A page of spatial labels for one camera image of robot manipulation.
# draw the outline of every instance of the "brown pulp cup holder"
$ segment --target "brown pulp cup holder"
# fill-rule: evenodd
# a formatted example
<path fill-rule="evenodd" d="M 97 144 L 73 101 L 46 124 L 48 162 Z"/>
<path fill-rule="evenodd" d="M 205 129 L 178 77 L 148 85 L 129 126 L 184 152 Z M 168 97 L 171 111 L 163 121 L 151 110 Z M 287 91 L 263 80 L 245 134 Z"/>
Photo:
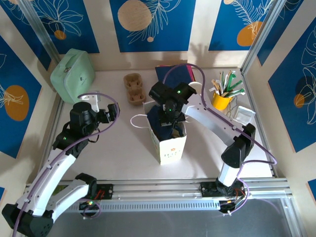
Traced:
<path fill-rule="evenodd" d="M 127 89 L 127 100 L 132 105 L 142 105 L 146 100 L 146 93 L 143 89 L 143 80 L 140 74 L 131 73 L 123 78 Z"/>

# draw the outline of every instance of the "white table surface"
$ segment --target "white table surface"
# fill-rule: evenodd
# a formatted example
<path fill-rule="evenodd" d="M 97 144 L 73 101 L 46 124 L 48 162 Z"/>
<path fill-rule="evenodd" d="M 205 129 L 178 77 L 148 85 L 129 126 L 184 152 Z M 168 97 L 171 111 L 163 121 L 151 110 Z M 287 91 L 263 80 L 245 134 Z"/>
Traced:
<path fill-rule="evenodd" d="M 219 77 L 221 69 L 204 70 L 206 74 L 206 88 L 209 89 L 212 79 Z M 241 79 L 239 70 L 237 79 Z M 185 178 L 216 178 L 223 164 L 221 154 L 225 150 L 224 143 L 211 131 L 189 118 L 192 123 L 185 123 L 187 141 L 181 160 L 171 164 L 160 165 L 156 160 L 156 152 L 147 129 L 135 128 L 130 124 L 130 118 L 136 114 L 143 114 L 143 107 L 130 105 L 126 97 L 123 77 L 129 73 L 140 73 L 143 78 L 147 101 L 150 88 L 157 82 L 155 70 L 139 71 L 104 71 L 97 72 L 91 91 L 98 90 L 114 97 L 120 106 L 121 114 L 117 123 L 100 136 L 96 144 L 89 143 L 82 151 L 76 162 L 66 172 L 62 180 L 73 180 L 76 175 L 86 173 L 98 180 L 109 179 L 185 179 Z M 196 80 L 201 82 L 201 75 L 194 71 Z M 100 108 L 107 108 L 111 103 L 102 98 Z M 246 95 L 239 96 L 238 105 L 250 108 Z M 65 104 L 57 128 L 57 134 L 63 125 L 69 121 L 72 105 Z M 136 117 L 134 124 L 146 126 L 145 117 Z M 259 133 L 256 140 L 261 142 Z M 255 146 L 246 160 L 267 160 L 265 153 Z M 267 164 L 247 164 L 240 177 L 271 177 Z"/>

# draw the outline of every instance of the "dark blue book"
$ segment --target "dark blue book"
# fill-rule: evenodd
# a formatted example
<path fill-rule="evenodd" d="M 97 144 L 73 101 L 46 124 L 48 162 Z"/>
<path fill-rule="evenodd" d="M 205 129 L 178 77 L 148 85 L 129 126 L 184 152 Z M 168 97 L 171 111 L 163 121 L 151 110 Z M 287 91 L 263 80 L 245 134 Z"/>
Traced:
<path fill-rule="evenodd" d="M 167 72 L 172 67 L 174 67 L 174 66 L 155 67 L 158 80 L 162 82 L 164 76 L 167 74 Z M 192 76 L 188 70 L 188 67 L 186 65 L 183 65 L 183 66 L 176 68 L 175 70 L 173 70 L 169 74 L 169 76 L 165 82 L 165 85 L 167 85 L 171 88 L 175 88 L 181 82 L 189 84 L 192 81 L 193 81 L 193 79 L 192 79 Z"/>

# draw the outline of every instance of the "yellow pencil holder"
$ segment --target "yellow pencil holder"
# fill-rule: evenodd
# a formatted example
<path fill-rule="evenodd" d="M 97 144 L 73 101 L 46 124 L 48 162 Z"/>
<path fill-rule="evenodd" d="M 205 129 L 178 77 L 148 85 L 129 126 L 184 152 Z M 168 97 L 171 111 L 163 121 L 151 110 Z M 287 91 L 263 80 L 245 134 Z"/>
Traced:
<path fill-rule="evenodd" d="M 224 98 L 216 93 L 213 95 L 212 105 L 218 110 L 224 110 L 228 106 L 232 98 Z"/>

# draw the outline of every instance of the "mint green bag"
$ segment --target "mint green bag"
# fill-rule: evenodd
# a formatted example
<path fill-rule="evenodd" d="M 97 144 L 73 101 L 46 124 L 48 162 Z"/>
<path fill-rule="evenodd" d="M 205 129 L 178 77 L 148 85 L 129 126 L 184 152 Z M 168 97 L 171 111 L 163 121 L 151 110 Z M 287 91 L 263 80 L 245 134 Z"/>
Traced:
<path fill-rule="evenodd" d="M 50 76 L 50 81 L 63 101 L 74 104 L 78 96 L 87 92 L 95 78 L 95 71 L 87 52 L 70 49 Z"/>

